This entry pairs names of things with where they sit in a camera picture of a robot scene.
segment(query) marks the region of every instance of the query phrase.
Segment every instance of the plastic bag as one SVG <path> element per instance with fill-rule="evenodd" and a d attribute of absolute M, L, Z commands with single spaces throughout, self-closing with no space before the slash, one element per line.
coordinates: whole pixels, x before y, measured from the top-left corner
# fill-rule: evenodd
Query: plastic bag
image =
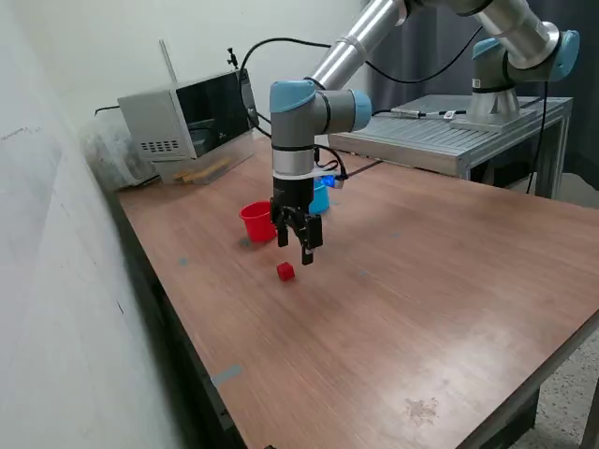
<path fill-rule="evenodd" d="M 151 163 L 141 160 L 122 112 L 98 112 L 80 133 L 87 163 L 108 190 L 138 185 L 157 175 Z"/>

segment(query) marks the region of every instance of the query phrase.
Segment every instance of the wooden table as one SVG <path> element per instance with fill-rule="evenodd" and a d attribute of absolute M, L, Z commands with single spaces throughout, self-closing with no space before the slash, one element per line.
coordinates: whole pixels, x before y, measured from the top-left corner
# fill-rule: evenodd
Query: wooden table
<path fill-rule="evenodd" d="M 599 211 L 381 164 L 330 192 L 303 267 L 291 234 L 248 245 L 270 147 L 237 144 L 209 186 L 120 199 L 248 447 L 479 447 L 597 328 Z"/>

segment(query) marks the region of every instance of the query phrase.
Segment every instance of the metal grating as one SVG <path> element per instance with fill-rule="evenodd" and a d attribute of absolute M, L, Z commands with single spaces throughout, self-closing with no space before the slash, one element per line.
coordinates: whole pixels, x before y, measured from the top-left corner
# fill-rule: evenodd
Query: metal grating
<path fill-rule="evenodd" d="M 176 152 L 179 150 L 178 140 L 161 140 L 156 142 L 141 142 L 145 152 Z"/>
<path fill-rule="evenodd" d="M 525 97 L 519 100 L 520 104 L 524 106 L 534 98 Z M 469 101 L 469 97 L 431 95 L 408 103 L 403 108 L 430 112 L 442 110 L 442 108 L 456 109 L 467 106 Z M 559 108 L 562 103 L 564 103 L 564 99 L 550 98 L 548 112 Z M 530 106 L 530 109 L 539 111 L 542 108 L 542 103 Z M 498 135 L 488 131 L 453 128 L 449 122 L 442 120 L 398 119 L 389 117 L 388 114 L 381 114 L 373 118 L 366 128 L 352 133 L 351 137 L 458 157 L 481 145 L 490 143 L 497 139 Z"/>

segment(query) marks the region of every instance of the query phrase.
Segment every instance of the white wall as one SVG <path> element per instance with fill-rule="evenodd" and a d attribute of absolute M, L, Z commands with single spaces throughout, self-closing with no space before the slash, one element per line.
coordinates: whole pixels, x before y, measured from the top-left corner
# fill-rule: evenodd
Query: white wall
<path fill-rule="evenodd" d="M 229 70 L 258 40 L 292 36 L 331 43 L 346 31 L 360 0 L 9 0 L 77 127 L 125 94 L 169 81 L 158 39 L 180 80 Z M 271 44 L 248 68 L 259 110 L 268 113 L 275 80 L 301 79 L 322 49 Z M 364 72 L 351 82 L 363 88 Z"/>
<path fill-rule="evenodd" d="M 5 0 L 0 42 L 0 447 L 183 447 L 110 212 Z"/>

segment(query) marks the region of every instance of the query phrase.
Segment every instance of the blue cup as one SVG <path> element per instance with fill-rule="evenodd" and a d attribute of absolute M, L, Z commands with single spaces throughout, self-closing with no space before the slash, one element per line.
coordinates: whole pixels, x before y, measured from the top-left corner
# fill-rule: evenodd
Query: blue cup
<path fill-rule="evenodd" d="M 322 213 L 329 209 L 329 189 L 320 180 L 314 180 L 314 199 L 310 203 L 310 213 Z"/>

